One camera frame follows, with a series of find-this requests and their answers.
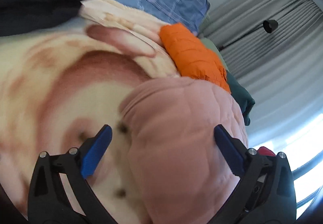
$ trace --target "red object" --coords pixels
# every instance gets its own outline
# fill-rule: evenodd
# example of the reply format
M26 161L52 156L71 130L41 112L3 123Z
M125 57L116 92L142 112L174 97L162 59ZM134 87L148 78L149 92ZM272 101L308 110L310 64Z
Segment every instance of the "red object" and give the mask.
M272 152L270 149L266 148L266 147L260 147L258 149L259 154L263 155L263 156L276 156L274 152Z

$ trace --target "light green pillow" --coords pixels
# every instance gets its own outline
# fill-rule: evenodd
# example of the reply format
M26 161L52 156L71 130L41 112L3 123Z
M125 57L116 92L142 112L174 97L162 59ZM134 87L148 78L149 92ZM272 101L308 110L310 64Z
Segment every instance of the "light green pillow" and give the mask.
M229 70L228 67L227 67L227 64L223 60L222 55L220 54L219 50L216 48L214 43L210 39L207 39L207 38L201 38L200 40L205 45L206 48L212 50L214 53L216 53L218 55L218 57L221 59L221 62L223 64L224 68Z

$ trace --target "metal screw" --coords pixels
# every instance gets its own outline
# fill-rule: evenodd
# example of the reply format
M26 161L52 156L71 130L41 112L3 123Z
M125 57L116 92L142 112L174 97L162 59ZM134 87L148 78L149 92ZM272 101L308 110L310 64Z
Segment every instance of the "metal screw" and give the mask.
M257 150L255 150L254 148L249 148L249 149L248 149L248 152L249 152L249 154L250 154L250 155L253 155L253 156L254 156L255 154L257 154Z
M46 152L46 151L42 151L42 152L39 154L39 157L41 157L41 158L44 158L45 156L47 156L47 152Z
M259 191L260 187L257 185L254 187L254 193L257 193Z
M78 152L78 149L77 149L77 148L71 148L68 152L69 152L71 155L75 155L75 154Z
M278 155L281 157L281 158L285 158L286 157L286 154L284 152L279 152Z

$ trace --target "blue gripper pad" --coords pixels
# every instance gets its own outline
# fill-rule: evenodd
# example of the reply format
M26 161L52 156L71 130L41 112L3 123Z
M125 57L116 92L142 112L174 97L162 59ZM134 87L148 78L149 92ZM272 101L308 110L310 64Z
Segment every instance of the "blue gripper pad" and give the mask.
M215 143L224 156L225 161L228 163L234 175L242 177L245 173L244 158L236 149L231 138L230 134L222 125L217 125L214 128Z
M92 144L91 148L88 150L86 155L83 157L81 174L83 178L87 178L93 175L96 167L98 166L101 158L103 157L105 151L107 150L109 144L112 140L112 129L110 126L105 125L98 135L96 135L96 140Z

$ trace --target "gray curtain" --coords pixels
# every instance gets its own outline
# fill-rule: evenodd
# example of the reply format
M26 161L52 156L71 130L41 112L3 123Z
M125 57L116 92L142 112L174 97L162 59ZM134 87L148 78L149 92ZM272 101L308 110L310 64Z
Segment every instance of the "gray curtain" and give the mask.
M262 28L268 18L279 23L272 34ZM312 0L230 0L209 14L203 36L225 46L229 71L256 101L250 146L279 150L322 112L323 14Z

